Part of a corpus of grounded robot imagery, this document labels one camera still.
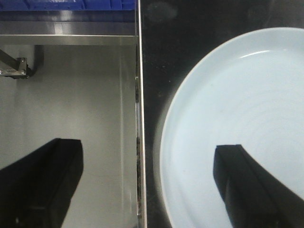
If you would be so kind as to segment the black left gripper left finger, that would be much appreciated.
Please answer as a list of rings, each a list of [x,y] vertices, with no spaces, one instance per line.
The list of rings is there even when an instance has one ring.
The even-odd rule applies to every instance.
[[[55,138],[0,170],[2,228],[60,228],[84,169],[80,140]]]

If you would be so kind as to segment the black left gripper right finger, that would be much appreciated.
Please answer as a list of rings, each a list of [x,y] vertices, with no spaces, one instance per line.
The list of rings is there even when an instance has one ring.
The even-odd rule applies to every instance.
[[[302,228],[304,200],[241,145],[218,145],[213,178],[234,228]]]

